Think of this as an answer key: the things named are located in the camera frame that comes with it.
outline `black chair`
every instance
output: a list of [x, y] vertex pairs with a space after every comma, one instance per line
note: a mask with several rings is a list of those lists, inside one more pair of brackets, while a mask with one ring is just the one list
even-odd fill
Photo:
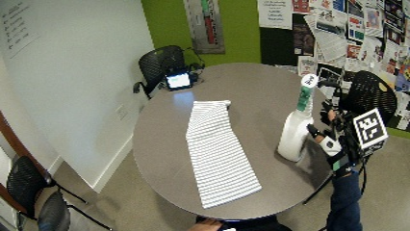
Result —
[[9, 195], [13, 200], [23, 206], [27, 212], [17, 212], [19, 230], [21, 230], [21, 216], [36, 219], [35, 205], [41, 190], [53, 186], [57, 186], [60, 189], [67, 191], [87, 204], [87, 201], [83, 198], [80, 198], [56, 183], [48, 172], [41, 174], [33, 162], [27, 156], [19, 157], [13, 164], [7, 181], [7, 189]]
[[177, 45], [160, 47], [147, 53], [139, 61], [140, 69], [147, 80], [147, 85], [143, 82], [137, 82], [133, 86], [133, 92], [139, 93], [140, 87], [143, 87], [145, 95], [151, 99], [151, 93], [153, 92], [156, 86], [162, 83], [166, 74], [190, 71], [192, 68], [204, 68], [205, 64], [202, 59], [194, 50], [192, 51], [201, 64], [186, 65], [184, 54], [185, 50]]
[[108, 230], [113, 230], [89, 215], [87, 215], [76, 206], [68, 205], [63, 194], [56, 191], [49, 196], [40, 212], [37, 226], [40, 231], [67, 231], [71, 225], [69, 208], [73, 208], [83, 216], [89, 218], [95, 223]]
[[[357, 115], [377, 108], [386, 125], [397, 110], [397, 97], [386, 82], [375, 74], [362, 70], [356, 74], [349, 93], [342, 97], [338, 106], [341, 110], [350, 111]], [[370, 156], [365, 157], [363, 164], [367, 163], [369, 158]], [[328, 177], [318, 190], [304, 201], [304, 204], [308, 204], [310, 199], [322, 190], [332, 177], [332, 175]]]

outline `chair leg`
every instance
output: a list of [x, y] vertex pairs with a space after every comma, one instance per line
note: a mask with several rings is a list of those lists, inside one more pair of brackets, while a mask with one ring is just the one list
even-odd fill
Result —
[[17, 231], [23, 231], [23, 226], [21, 226], [21, 212], [17, 212]]
[[75, 205], [67, 205], [68, 208], [73, 208], [83, 216], [85, 216], [88, 219], [91, 219], [95, 223], [97, 223], [101, 227], [104, 227], [108, 230], [113, 230], [109, 226], [107, 226], [104, 223], [101, 223], [99, 220], [92, 218], [85, 212], [83, 212]]
[[320, 191], [324, 189], [326, 184], [332, 181], [333, 175], [329, 175], [328, 178], [325, 179], [324, 183], [321, 184], [320, 188], [313, 192], [313, 194], [308, 197], [308, 199], [304, 201], [304, 205], [308, 204], [308, 202], [312, 200], [312, 198], [320, 193]]
[[63, 189], [64, 191], [67, 191], [72, 196], [75, 196], [77, 199], [80, 199], [85, 204], [88, 204], [88, 202], [83, 199], [83, 198], [80, 198], [76, 194], [73, 194], [72, 192], [69, 192], [63, 186], [60, 186], [57, 183], [55, 183], [56, 185], [57, 185], [57, 187], [60, 188], [60, 189]]
[[31, 218], [33, 220], [37, 220], [36, 218], [27, 215], [24, 212], [17, 211], [17, 231], [23, 231], [23, 221], [21, 221], [23, 216], [25, 216], [27, 218]]

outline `oval table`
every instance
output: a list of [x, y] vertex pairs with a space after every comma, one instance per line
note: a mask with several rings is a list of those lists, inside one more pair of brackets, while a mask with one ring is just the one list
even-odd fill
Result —
[[[329, 176], [325, 154], [310, 136], [298, 163], [277, 146], [285, 120], [296, 109], [301, 78], [265, 64], [209, 66], [192, 89], [160, 90], [145, 106], [133, 132], [135, 160], [153, 190], [184, 210], [220, 219], [274, 215], [298, 204]], [[193, 101], [230, 100], [229, 120], [261, 190], [224, 205], [204, 209], [188, 153], [186, 131]], [[322, 130], [325, 100], [316, 90], [313, 117]]]

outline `picture on wall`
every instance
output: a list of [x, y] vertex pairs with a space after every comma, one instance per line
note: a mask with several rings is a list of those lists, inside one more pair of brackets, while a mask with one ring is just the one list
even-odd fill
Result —
[[306, 24], [293, 23], [294, 55], [313, 56], [316, 38]]
[[222, 22], [218, 0], [185, 0], [192, 46], [200, 54], [222, 54]]

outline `white towel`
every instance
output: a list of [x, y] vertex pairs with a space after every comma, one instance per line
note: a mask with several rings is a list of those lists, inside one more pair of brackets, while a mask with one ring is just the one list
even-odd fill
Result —
[[261, 190], [240, 141], [233, 134], [230, 101], [194, 101], [188, 125], [188, 149], [205, 209]]

